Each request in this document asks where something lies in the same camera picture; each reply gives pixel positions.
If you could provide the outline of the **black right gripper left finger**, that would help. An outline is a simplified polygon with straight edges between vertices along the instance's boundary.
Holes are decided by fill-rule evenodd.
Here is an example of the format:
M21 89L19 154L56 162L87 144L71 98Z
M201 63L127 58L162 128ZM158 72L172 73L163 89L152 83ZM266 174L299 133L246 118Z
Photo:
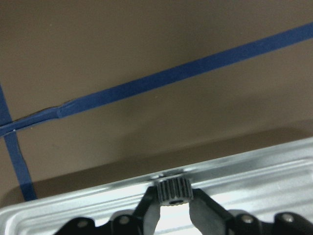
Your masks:
M157 188L148 187L131 214L123 213L96 226L88 217L77 217L64 224L57 235L152 235L160 219Z

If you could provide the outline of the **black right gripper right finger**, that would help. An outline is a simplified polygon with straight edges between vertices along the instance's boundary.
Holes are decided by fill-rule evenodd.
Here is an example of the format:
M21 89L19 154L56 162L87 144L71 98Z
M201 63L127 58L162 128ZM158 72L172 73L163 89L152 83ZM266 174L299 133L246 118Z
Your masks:
M313 224L293 212L274 215L272 223L264 222L241 210L228 211L201 189L193 189L189 203L193 225L203 235L311 235Z

